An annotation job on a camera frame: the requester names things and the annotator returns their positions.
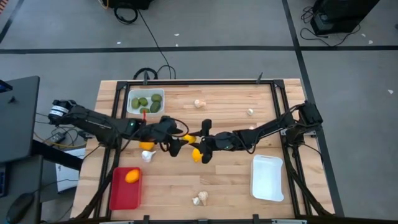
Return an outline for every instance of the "garlic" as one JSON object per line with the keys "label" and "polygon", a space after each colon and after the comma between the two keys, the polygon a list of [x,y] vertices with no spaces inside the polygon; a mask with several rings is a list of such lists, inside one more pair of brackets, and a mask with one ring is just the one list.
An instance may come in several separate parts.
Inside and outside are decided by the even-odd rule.
{"label": "garlic", "polygon": [[145,162],[150,162],[150,161],[152,160],[152,156],[155,154],[155,152],[156,152],[156,151],[153,151],[153,152],[150,152],[150,151],[143,151],[142,154],[141,154],[142,159],[143,159]]}
{"label": "garlic", "polygon": [[207,192],[199,192],[199,194],[198,194],[198,198],[204,206],[206,206],[206,201],[207,201],[208,196],[209,195]]}
{"label": "garlic", "polygon": [[246,113],[247,113],[248,115],[252,116],[252,115],[254,114],[254,110],[249,108],[249,109],[246,111]]}
{"label": "garlic", "polygon": [[200,200],[199,200],[198,197],[195,197],[195,198],[192,199],[192,202],[193,202],[194,205],[198,206],[199,203],[200,203]]}
{"label": "garlic", "polygon": [[193,104],[194,104],[197,108],[201,108],[201,107],[206,106],[206,102],[203,101],[203,100],[195,100],[195,101],[193,102]]}

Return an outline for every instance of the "white plastic tray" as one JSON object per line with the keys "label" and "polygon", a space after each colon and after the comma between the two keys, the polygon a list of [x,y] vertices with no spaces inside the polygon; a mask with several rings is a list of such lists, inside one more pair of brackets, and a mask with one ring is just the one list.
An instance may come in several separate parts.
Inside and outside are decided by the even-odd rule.
{"label": "white plastic tray", "polygon": [[148,105],[145,106],[145,108],[150,108],[152,105],[152,100],[150,99],[153,94],[159,94],[162,96],[162,104],[160,106],[160,110],[156,113],[147,113],[147,116],[152,116],[152,115],[160,115],[164,113],[164,90],[163,89],[147,89],[147,90],[130,90],[129,92],[129,99],[127,103],[127,112],[132,113],[132,114],[141,114],[139,110],[143,108],[143,106],[140,106],[138,109],[133,109],[131,107],[131,100],[134,98],[141,98],[145,97],[148,101]]}
{"label": "white plastic tray", "polygon": [[281,202],[283,160],[273,156],[255,155],[251,169],[251,194],[263,200]]}

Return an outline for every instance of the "metal frame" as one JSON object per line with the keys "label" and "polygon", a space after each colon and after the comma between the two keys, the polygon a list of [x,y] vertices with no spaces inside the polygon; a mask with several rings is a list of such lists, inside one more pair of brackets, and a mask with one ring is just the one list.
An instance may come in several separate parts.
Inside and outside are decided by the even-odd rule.
{"label": "metal frame", "polygon": [[[271,93],[272,93],[272,99],[274,102],[274,108],[275,108],[275,114],[277,118],[281,115],[280,112],[280,106],[279,106],[279,101],[278,101],[278,96],[277,96],[277,89],[280,90],[282,101],[283,101],[283,108],[284,111],[287,111],[289,109],[289,103],[287,101],[287,95],[286,95],[286,90],[285,90],[285,85],[283,80],[261,80],[259,83],[257,83],[257,80],[148,80],[147,85],[269,85],[271,88]],[[126,106],[127,106],[127,99],[128,99],[128,94],[129,90],[131,89],[132,86],[142,86],[144,85],[144,82],[140,81],[118,81],[116,85],[116,92],[114,96],[114,102],[113,102],[113,109],[112,109],[112,117],[116,117],[116,113],[119,108],[119,99],[122,90],[124,90],[124,99],[123,99],[123,104],[122,104],[122,112],[121,112],[121,117],[120,118],[125,118],[126,117]],[[284,144],[285,142],[285,136],[280,134],[280,140],[282,142],[282,151],[284,154],[284,159],[285,161],[290,162],[290,155],[289,155],[289,149],[287,146]],[[99,186],[103,183],[105,175],[108,170],[108,164],[109,164],[109,155],[110,155],[111,149],[106,149],[105,154],[104,154],[104,159],[103,159],[103,164],[101,168],[101,175],[100,175],[100,180],[99,180]],[[302,169],[302,163],[300,160],[300,153],[298,149],[293,149],[293,154],[294,154],[294,159],[296,163],[296,169],[297,169],[297,174],[300,178],[300,180],[304,183],[305,185],[305,178],[303,174],[303,169]],[[119,156],[115,156],[114,158],[116,160],[116,165],[118,166],[119,164]],[[290,190],[290,196],[292,199],[292,206],[293,206],[293,211],[295,218],[302,217],[302,214],[300,213],[299,209],[299,203],[298,203],[298,198],[297,198],[297,192],[295,188],[295,182],[293,178],[287,173],[288,175],[288,183],[289,183],[289,190]],[[312,209],[310,206],[310,203],[306,196],[303,194],[303,201],[304,201],[304,206],[305,206],[305,214],[311,216],[312,215]],[[100,210],[101,210],[101,204],[102,204],[102,199],[99,200],[98,204],[96,205],[95,211],[94,211],[94,218],[99,218],[100,217]],[[111,210],[109,209],[109,206],[107,207],[106,210],[106,216],[105,218],[111,219]],[[145,216],[143,220],[135,220],[135,223],[148,223],[149,222],[149,216]],[[156,221],[151,221],[151,223],[271,223],[271,219],[259,219],[257,214],[253,215],[253,219],[250,220],[156,220]]]}

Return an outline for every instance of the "wooden table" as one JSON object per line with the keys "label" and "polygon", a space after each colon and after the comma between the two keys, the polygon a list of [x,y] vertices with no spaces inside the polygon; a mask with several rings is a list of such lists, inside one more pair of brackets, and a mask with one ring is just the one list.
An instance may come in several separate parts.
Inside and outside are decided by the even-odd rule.
{"label": "wooden table", "polygon": [[[299,79],[286,79],[285,89],[289,105],[303,103],[305,97]],[[95,111],[111,115],[117,81],[102,81]],[[211,134],[259,126],[275,119],[271,88],[264,85],[165,85],[135,86],[134,88],[163,88],[165,90],[165,114],[181,119],[190,131],[198,131],[202,120],[213,120]],[[118,117],[121,114],[119,99]],[[196,109],[195,99],[205,100],[205,108]],[[254,114],[246,114],[248,108]],[[148,122],[158,122],[159,117]],[[316,139],[305,137],[309,146],[317,148]],[[86,154],[98,142],[90,140]],[[260,218],[293,218],[294,213],[287,182],[285,165],[282,166],[282,202],[258,200],[250,195],[250,164],[253,155],[242,152],[215,152],[208,164],[194,163],[192,147],[185,146],[177,157],[158,151],[150,164],[141,159],[137,142],[131,142],[121,154],[119,166],[138,166],[143,173],[141,206],[136,210],[114,211],[113,220],[248,219],[253,214]],[[85,159],[80,172],[71,217],[78,215],[98,188],[104,150],[98,149]],[[279,134],[273,134],[259,142],[254,154],[277,156],[283,159]],[[306,146],[300,147],[300,155],[308,188],[317,200],[334,212],[320,156]],[[196,207],[192,197],[200,191],[209,194],[208,205]],[[300,189],[296,186],[300,211],[304,206]],[[109,192],[105,192],[101,215],[106,211]]]}

